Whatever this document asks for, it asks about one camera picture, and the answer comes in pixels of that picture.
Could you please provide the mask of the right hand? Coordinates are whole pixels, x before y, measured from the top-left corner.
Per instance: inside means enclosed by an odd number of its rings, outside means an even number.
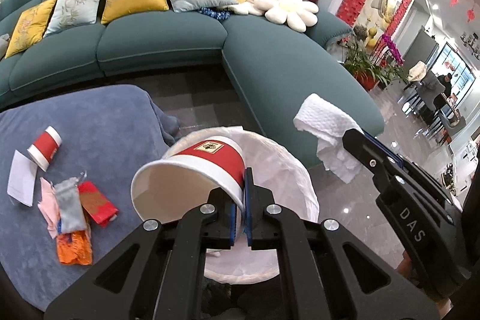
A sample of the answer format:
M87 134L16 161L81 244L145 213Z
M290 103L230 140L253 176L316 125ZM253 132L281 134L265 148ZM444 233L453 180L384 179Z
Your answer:
M396 271L410 282L419 284L418 273L413 266L412 259L406 251L403 252L403 259L399 266L396 267Z

